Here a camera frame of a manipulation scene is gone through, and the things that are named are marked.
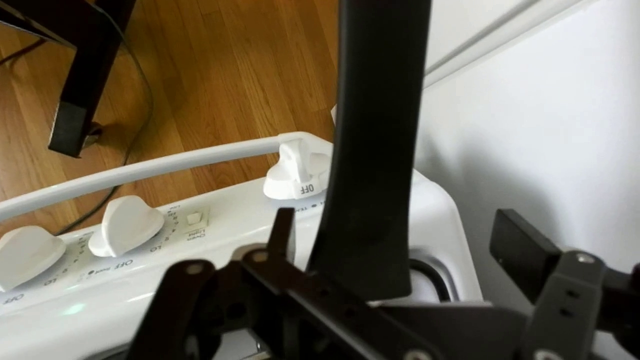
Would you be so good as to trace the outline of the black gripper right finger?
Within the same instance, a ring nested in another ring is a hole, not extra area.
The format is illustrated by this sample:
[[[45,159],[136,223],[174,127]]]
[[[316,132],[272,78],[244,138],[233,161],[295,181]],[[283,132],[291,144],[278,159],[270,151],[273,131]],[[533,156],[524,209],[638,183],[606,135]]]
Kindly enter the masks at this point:
[[[640,267],[607,268],[584,251],[559,251],[516,210],[493,216],[490,255],[531,302],[520,360],[593,360],[596,332],[640,358]]]

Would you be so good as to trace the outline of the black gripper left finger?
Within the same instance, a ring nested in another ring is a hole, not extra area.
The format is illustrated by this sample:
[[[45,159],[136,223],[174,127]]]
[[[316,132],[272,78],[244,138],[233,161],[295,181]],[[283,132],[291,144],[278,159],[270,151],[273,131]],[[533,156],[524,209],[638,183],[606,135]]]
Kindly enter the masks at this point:
[[[270,360],[428,360],[428,344],[363,301],[290,258],[293,210],[280,209],[266,247],[215,271],[172,264],[126,360],[212,360],[221,336],[247,331]]]

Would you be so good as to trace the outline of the robot base stand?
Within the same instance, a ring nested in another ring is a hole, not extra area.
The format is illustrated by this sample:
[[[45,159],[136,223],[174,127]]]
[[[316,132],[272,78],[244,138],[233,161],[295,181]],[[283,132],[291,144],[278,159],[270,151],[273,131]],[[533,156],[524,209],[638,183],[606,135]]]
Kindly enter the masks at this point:
[[[136,0],[0,0],[0,21],[74,50],[48,148],[78,159]]]

